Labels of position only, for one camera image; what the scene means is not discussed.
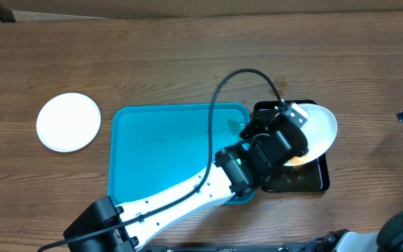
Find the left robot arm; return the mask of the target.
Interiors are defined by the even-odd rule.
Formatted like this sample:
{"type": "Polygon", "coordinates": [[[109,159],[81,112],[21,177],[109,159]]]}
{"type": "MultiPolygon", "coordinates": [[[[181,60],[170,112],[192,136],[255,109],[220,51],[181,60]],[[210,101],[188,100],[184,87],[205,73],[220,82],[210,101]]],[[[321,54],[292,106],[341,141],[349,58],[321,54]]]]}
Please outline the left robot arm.
{"type": "Polygon", "coordinates": [[[295,156],[308,151],[303,129],[309,113],[279,101],[270,119],[254,119],[237,143],[210,154],[197,175],[162,192],[114,205],[93,202],[64,231],[71,251],[140,251],[151,239],[184,218],[250,193],[295,156]]]}

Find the white plate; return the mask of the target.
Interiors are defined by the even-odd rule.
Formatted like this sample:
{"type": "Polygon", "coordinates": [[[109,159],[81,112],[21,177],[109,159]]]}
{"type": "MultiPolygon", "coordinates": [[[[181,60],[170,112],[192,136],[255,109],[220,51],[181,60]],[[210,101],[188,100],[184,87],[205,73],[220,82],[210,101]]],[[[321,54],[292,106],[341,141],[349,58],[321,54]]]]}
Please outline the white plate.
{"type": "Polygon", "coordinates": [[[52,151],[70,153],[90,144],[101,127],[101,112],[88,96],[69,92],[48,101],[36,120],[41,143],[52,151]]]}
{"type": "Polygon", "coordinates": [[[331,147],[337,136],[338,124],[331,111],[317,104],[299,105],[310,114],[309,120],[300,128],[306,137],[308,151],[288,160],[284,166],[296,167],[317,159],[331,147]]]}

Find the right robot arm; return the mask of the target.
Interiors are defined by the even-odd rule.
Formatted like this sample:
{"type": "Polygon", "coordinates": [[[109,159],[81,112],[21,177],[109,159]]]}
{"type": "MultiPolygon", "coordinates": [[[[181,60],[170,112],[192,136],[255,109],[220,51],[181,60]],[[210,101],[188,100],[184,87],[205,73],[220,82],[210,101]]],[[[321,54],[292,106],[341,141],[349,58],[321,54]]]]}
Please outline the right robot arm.
{"type": "MultiPolygon", "coordinates": [[[[403,111],[396,115],[403,122],[403,111]]],[[[314,252],[403,252],[403,211],[394,215],[379,232],[359,234],[349,230],[331,232],[306,246],[314,252]]]]}

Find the white plate top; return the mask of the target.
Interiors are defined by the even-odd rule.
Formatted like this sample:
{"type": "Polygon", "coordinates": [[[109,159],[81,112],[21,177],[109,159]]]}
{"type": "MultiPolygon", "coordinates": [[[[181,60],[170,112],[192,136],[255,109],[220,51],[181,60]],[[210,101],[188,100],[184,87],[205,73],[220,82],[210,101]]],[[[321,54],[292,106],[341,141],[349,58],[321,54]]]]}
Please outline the white plate top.
{"type": "Polygon", "coordinates": [[[101,127],[101,112],[88,96],[69,92],[48,101],[36,120],[41,143],[52,151],[70,153],[90,144],[101,127]]]}

